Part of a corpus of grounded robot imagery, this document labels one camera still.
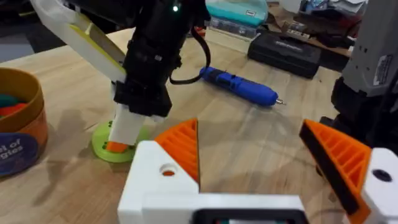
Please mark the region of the white orange left gripper left finger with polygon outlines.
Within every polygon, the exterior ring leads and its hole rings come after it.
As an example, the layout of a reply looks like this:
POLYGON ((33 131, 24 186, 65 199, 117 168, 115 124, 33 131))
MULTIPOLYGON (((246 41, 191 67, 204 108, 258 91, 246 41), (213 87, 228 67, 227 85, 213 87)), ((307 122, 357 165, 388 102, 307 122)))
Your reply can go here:
POLYGON ((118 204, 118 221, 144 223, 142 206, 148 195, 199 189, 198 120, 192 118, 137 145, 118 204))

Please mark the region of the white orange left gripper right finger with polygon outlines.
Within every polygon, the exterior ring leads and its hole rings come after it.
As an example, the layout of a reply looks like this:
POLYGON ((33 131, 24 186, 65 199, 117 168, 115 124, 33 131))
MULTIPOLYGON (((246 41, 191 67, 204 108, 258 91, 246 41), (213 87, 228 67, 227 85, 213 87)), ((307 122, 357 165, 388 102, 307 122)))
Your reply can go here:
POLYGON ((305 119, 299 136, 333 189, 343 223, 397 223, 397 154, 305 119))

